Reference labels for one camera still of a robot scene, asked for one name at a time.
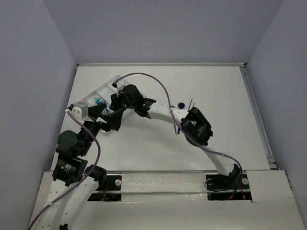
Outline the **dark purple plastic spoon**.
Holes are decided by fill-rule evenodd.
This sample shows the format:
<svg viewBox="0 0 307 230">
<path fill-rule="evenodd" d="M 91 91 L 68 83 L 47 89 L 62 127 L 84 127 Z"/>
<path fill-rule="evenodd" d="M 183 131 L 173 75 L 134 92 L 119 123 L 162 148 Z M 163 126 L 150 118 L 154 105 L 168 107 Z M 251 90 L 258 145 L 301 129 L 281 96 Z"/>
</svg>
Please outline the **dark purple plastic spoon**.
<svg viewBox="0 0 307 230">
<path fill-rule="evenodd" d="M 178 103 L 178 108 L 179 109 L 184 109 L 185 108 L 185 104 L 183 102 Z"/>
</svg>

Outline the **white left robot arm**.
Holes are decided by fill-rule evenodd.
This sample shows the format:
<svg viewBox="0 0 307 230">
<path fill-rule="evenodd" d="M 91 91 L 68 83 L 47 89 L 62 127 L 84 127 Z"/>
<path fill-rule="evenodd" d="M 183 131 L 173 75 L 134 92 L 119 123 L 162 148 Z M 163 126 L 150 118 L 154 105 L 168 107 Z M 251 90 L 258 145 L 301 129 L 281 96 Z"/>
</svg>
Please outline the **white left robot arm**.
<svg viewBox="0 0 307 230">
<path fill-rule="evenodd" d="M 98 166 L 102 147 L 98 133 L 119 130 L 124 108 L 103 114 L 105 104 L 87 109 L 88 117 L 78 121 L 76 105 L 67 115 L 80 126 L 80 131 L 62 132 L 57 140 L 58 159 L 52 173 L 51 187 L 45 206 L 29 225 L 30 230 L 69 230 L 80 209 L 96 189 L 107 184 L 106 169 Z"/>
</svg>

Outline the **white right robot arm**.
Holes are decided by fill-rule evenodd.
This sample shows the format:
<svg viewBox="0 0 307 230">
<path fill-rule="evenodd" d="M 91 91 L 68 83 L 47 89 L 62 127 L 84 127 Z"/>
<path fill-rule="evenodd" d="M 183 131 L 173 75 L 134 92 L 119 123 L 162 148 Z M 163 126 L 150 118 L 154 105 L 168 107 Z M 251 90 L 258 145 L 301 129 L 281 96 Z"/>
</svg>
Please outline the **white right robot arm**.
<svg viewBox="0 0 307 230">
<path fill-rule="evenodd" d="M 213 136 L 211 124 L 196 107 L 190 110 L 176 109 L 162 105 L 154 99 L 145 98 L 135 85 L 113 83 L 112 86 L 117 89 L 117 92 L 111 95 L 109 108 L 113 113 L 108 115 L 111 118 L 113 130 L 119 130 L 124 112 L 130 109 L 140 117 L 178 126 L 186 140 L 193 146 L 206 147 Z"/>
</svg>

